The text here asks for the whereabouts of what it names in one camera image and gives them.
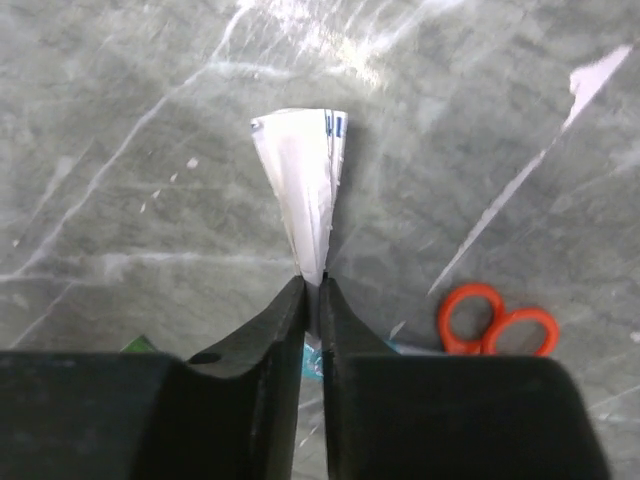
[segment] orange scissors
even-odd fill
[[[478,340],[465,341],[451,331],[451,314],[456,306],[468,297],[484,297],[491,304],[493,318],[487,331]],[[534,353],[536,356],[549,355],[558,343],[560,328],[549,312],[541,308],[520,308],[506,312],[502,296],[493,287],[484,283],[469,283],[456,288],[445,299],[438,312],[438,330],[444,348],[454,355],[495,355],[498,337],[511,325],[526,320],[539,322],[547,332],[547,336]]]

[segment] gray marble surface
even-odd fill
[[[249,119],[336,108],[350,124],[328,264],[356,312],[438,347],[455,284],[547,308],[616,478],[638,478],[637,49],[427,292],[557,135],[569,74],[639,24],[634,0],[5,2],[0,346],[144,333],[184,357],[233,331],[293,272]],[[301,402],[318,395],[305,382]],[[296,478],[326,476],[319,418],[301,410]]]

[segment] paper scrap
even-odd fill
[[[312,328],[329,251],[347,132],[347,114],[285,109],[251,120],[252,137],[295,259],[307,281]]]
[[[611,75],[622,65],[631,53],[631,45],[621,45],[613,52],[597,62],[576,68],[569,76],[569,91],[575,97],[569,116],[562,125],[562,131],[571,126],[575,119],[586,108],[593,97],[600,91]]]

